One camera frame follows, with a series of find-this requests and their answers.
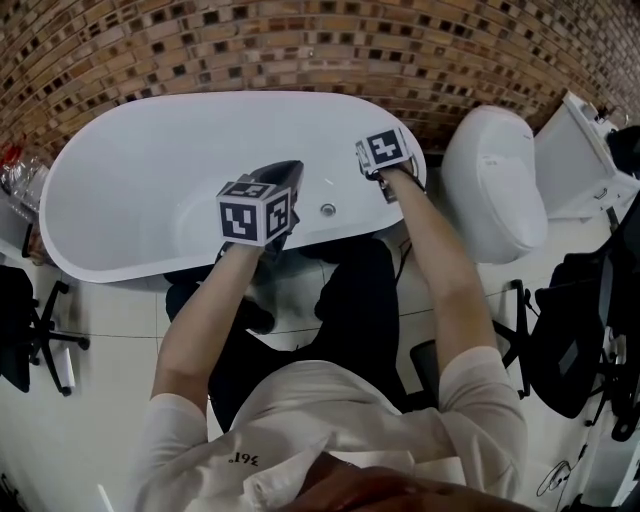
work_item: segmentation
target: toilet tank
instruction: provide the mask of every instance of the toilet tank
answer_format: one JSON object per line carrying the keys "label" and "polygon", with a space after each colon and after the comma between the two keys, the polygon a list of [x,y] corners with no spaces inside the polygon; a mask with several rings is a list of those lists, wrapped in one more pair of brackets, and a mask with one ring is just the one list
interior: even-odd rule
{"label": "toilet tank", "polygon": [[485,106],[462,121],[442,179],[451,220],[475,261],[508,263],[544,243],[547,216],[535,172],[533,133],[522,118]]}

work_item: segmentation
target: brick wall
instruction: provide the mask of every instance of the brick wall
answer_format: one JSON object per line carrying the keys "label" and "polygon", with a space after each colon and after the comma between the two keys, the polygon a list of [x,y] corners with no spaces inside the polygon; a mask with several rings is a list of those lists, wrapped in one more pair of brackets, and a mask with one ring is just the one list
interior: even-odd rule
{"label": "brick wall", "polygon": [[485,103],[534,128],[566,88],[640,108],[631,0],[5,0],[0,27],[0,143],[26,133],[54,155],[103,112],[161,94],[356,95],[425,149]]}

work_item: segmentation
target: white shirt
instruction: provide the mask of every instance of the white shirt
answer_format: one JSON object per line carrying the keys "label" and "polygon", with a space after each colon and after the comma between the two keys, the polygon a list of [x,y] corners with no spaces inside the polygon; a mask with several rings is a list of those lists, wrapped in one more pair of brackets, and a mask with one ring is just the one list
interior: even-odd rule
{"label": "white shirt", "polygon": [[134,458],[127,511],[269,511],[291,502],[323,451],[360,467],[386,466],[513,498],[526,424],[500,354],[478,347],[440,379],[440,410],[401,414],[376,388],[326,361],[269,375],[231,430],[207,442],[188,400],[150,403]]}

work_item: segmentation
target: shirt sleeve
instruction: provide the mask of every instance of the shirt sleeve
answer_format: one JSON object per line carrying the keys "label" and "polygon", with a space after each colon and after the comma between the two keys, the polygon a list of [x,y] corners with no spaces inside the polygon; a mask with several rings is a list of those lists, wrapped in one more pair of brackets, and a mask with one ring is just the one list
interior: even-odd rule
{"label": "shirt sleeve", "polygon": [[500,353],[476,347],[440,378],[440,418],[462,460],[467,484],[513,498],[527,450],[527,425]]}
{"label": "shirt sleeve", "polygon": [[162,466],[193,447],[207,443],[207,419],[184,397],[171,394],[151,399],[131,468],[131,490],[141,488]]}

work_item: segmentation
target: cabinet handle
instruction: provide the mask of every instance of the cabinet handle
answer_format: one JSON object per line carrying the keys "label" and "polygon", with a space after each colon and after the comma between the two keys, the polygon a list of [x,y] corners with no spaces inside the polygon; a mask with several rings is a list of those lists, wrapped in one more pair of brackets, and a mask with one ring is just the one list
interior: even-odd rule
{"label": "cabinet handle", "polygon": [[607,190],[606,188],[604,189],[604,191],[602,192],[602,194],[600,194],[599,196],[593,196],[594,199],[602,199],[604,196],[607,195],[607,192],[609,192],[609,190]]}

